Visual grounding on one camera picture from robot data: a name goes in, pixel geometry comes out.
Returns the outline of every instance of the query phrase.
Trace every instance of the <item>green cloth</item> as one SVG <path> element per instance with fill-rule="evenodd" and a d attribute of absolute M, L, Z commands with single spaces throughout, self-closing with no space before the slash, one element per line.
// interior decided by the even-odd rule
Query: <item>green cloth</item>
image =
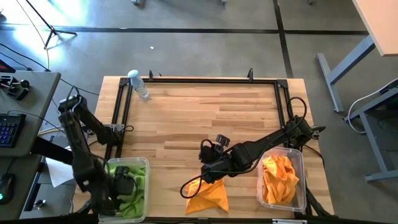
<path fill-rule="evenodd" d="M 114 175 L 118 164 L 109 165 L 109 173 Z M 128 166 L 130 171 L 128 176 L 134 178 L 136 187 L 133 189 L 131 195 L 119 195 L 118 199 L 122 200 L 119 212 L 123 218 L 140 218 L 144 213 L 144 192 L 145 192 L 145 167 Z"/>

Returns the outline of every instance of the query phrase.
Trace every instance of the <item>orange towel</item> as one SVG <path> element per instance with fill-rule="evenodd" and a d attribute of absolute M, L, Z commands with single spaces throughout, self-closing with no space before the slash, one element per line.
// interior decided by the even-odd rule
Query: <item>orange towel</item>
<path fill-rule="evenodd" d="M 188 196 L 193 195 L 199 186 L 199 180 L 194 180 L 187 185 Z M 228 199 L 224 187 L 224 180 L 217 180 L 214 184 L 201 183 L 199 193 L 187 199 L 186 213 L 199 212 L 207 208 L 221 207 L 228 212 Z"/>
<path fill-rule="evenodd" d="M 269 156 L 262 161 L 262 198 L 265 203 L 287 203 L 296 193 L 299 178 L 285 156 Z"/>

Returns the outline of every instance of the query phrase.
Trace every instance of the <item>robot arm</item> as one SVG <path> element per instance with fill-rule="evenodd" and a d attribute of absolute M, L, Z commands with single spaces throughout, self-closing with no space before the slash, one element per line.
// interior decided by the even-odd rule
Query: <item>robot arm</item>
<path fill-rule="evenodd" d="M 124 174 L 128 167 L 117 167 L 114 177 L 104 170 L 103 164 L 90 152 L 80 121 L 92 130 L 100 144 L 118 145 L 121 142 L 119 130 L 104 126 L 87 108 L 87 100 L 71 96 L 60 102 L 59 120 L 65 130 L 73 154 L 73 176 L 82 192 L 91 194 L 90 208 L 104 215 L 114 215 L 119 208 L 118 195 L 129 195 L 134 180 Z"/>
<path fill-rule="evenodd" d="M 253 162 L 267 150 L 284 142 L 289 142 L 289 147 L 299 149 L 311 139 L 312 134 L 313 130 L 306 120 L 298 116 L 294 116 L 282 129 L 268 136 L 257 141 L 238 143 L 226 151 L 223 151 L 223 147 L 228 146 L 229 139 L 219 134 L 216 143 L 211 143 L 211 147 L 203 144 L 201 146 L 199 159 L 204 163 L 201 167 L 202 179 L 212 184 L 226 175 L 234 177 L 250 172 L 255 168 L 252 167 Z"/>

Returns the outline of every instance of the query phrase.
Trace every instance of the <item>wooden table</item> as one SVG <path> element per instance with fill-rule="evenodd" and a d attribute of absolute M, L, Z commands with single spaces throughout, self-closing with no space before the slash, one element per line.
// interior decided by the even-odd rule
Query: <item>wooden table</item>
<path fill-rule="evenodd" d="M 105 124 L 111 122 L 119 79 L 104 77 L 95 116 Z M 288 83 L 290 96 L 299 96 L 309 105 L 304 81 L 288 79 Z M 127 125 L 133 125 L 134 131 L 126 133 L 122 152 L 122 157 L 143 156 L 149 160 L 147 217 L 294 217 L 292 212 L 265 208 L 257 202 L 257 169 L 234 178 L 224 178 L 229 213 L 211 208 L 186 215 L 186 200 L 179 193 L 184 182 L 200 174 L 201 140 L 214 141 L 217 134 L 224 134 L 231 139 L 232 146 L 237 142 L 257 140 L 279 129 L 272 85 L 148 83 L 147 87 L 151 97 L 148 102 L 133 93 Z M 292 106 L 295 114 L 303 113 L 301 102 L 293 101 Z M 313 123 L 310 108 L 306 120 Z M 315 140 L 308 145 L 319 150 Z M 95 145 L 91 150 L 104 156 L 103 146 Z M 333 213 L 322 160 L 306 147 L 303 154 L 308 187 L 324 208 Z M 76 188 L 75 210 L 89 197 Z"/>
<path fill-rule="evenodd" d="M 381 56 L 398 55 L 398 1 L 353 0 Z"/>

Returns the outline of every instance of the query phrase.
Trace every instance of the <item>gray floor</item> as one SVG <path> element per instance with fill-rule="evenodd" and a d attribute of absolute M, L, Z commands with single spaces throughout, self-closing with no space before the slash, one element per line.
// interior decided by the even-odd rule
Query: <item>gray floor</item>
<path fill-rule="evenodd" d="M 36 4 L 49 10 L 52 15 L 49 20 L 54 25 L 277 28 L 272 0 L 228 0 L 225 8 L 216 0 L 147 0 L 143 9 L 129 1 L 69 2 Z M 18 5 L 10 5 L 13 12 L 20 11 Z M 279 6 L 285 29 L 365 30 L 349 0 L 316 0 L 313 6 L 308 6 L 307 0 L 279 0 Z M 72 9 L 79 12 L 77 16 L 71 13 Z M 29 22 L 23 14 L 19 12 L 18 16 L 7 7 L 3 13 L 7 16 L 4 22 Z M 46 64 L 45 52 L 36 36 L 28 27 L 0 31 L 2 43 Z M 323 52 L 330 66 L 334 67 L 363 38 L 360 35 L 286 36 L 293 75 L 305 79 L 314 121 L 326 126 L 320 138 L 320 148 L 335 213 L 344 218 L 396 223 L 398 179 L 373 184 L 364 181 L 364 174 L 379 172 L 368 138 L 356 134 L 341 120 L 341 115 L 333 112 L 329 92 L 315 60 L 315 55 Z M 94 92 L 99 92 L 103 76 L 125 75 L 131 69 L 138 69 L 143 74 L 151 69 L 163 76 L 243 77 L 252 67 L 255 77 L 286 77 L 277 34 L 78 33 L 75 38 L 70 35 L 62 35 L 62 40 L 54 37 L 50 46 L 54 46 L 49 50 L 50 69 L 59 71 L 67 81 Z M 11 55 L 3 49 L 1 52 Z M 19 66 L 7 58 L 0 58 Z M 23 58 L 15 58 L 39 69 Z M 381 58 L 377 50 L 370 53 L 338 83 L 345 108 L 348 109 L 355 99 L 396 78 L 397 70 L 398 58 Z M 64 98 L 68 89 L 61 83 L 54 99 Z M 85 96 L 94 111 L 97 98 Z M 57 122 L 56 115 L 52 105 L 47 118 Z"/>

